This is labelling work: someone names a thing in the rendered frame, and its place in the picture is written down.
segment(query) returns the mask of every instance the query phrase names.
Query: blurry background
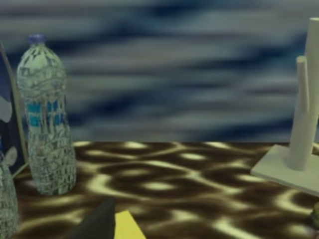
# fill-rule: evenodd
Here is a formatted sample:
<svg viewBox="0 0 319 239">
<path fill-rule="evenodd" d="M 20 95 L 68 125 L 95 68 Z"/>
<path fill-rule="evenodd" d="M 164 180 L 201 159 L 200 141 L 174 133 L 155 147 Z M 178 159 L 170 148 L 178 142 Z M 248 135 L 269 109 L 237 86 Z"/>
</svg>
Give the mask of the blurry background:
<svg viewBox="0 0 319 239">
<path fill-rule="evenodd" d="M 319 1 L 1 0 L 0 39 L 15 71 L 47 35 L 75 141 L 279 142 L 312 16 Z"/>
</svg>

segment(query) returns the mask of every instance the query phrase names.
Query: plastic bottle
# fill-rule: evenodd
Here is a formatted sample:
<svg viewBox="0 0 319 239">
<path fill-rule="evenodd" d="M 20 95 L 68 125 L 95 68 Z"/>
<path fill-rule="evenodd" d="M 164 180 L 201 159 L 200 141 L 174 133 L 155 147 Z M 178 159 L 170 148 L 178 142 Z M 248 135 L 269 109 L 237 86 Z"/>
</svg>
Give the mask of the plastic bottle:
<svg viewBox="0 0 319 239">
<path fill-rule="evenodd" d="M 28 154 L 33 180 L 42 195 L 61 195 L 76 182 L 76 159 L 65 112 L 66 73 L 45 36 L 29 36 L 30 48 L 17 69 L 28 124 Z"/>
<path fill-rule="evenodd" d="M 0 137 L 0 239 L 11 238 L 18 226 L 18 203 L 9 166 Z"/>
</svg>

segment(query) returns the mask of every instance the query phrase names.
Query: brown and yellow tablecloth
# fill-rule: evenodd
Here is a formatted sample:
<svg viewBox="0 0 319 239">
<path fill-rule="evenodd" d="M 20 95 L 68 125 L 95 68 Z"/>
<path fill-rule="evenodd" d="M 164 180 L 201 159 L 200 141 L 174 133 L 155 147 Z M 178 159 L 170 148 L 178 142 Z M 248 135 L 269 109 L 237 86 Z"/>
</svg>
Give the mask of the brown and yellow tablecloth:
<svg viewBox="0 0 319 239">
<path fill-rule="evenodd" d="M 78 183 L 68 194 L 38 195 L 29 168 L 16 177 L 21 222 L 13 238 L 61 239 L 109 195 L 147 239 L 311 238 L 318 199 L 249 174 L 271 146 L 75 143 Z"/>
</svg>

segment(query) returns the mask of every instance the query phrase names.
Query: tabletop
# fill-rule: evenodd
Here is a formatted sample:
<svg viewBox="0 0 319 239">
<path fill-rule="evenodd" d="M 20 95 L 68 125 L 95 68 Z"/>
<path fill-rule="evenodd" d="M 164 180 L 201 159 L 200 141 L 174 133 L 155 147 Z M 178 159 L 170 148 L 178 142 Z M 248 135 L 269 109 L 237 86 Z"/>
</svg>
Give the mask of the tabletop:
<svg viewBox="0 0 319 239">
<path fill-rule="evenodd" d="M 28 167 L 15 178 L 14 239 L 62 239 L 106 196 L 115 197 L 116 212 L 131 212 L 147 239 L 310 238 L 318 199 L 249 174 L 271 143 L 74 145 L 77 185 L 69 193 L 39 195 Z"/>
</svg>

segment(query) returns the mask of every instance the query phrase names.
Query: yellow sticky note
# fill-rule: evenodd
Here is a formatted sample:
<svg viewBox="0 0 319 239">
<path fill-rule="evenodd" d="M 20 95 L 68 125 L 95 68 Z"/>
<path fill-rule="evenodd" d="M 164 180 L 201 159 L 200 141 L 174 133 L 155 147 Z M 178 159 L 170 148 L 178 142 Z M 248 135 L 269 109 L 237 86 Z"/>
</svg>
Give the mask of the yellow sticky note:
<svg viewBox="0 0 319 239">
<path fill-rule="evenodd" d="M 146 239 L 129 211 L 115 214 L 115 239 Z"/>
</svg>

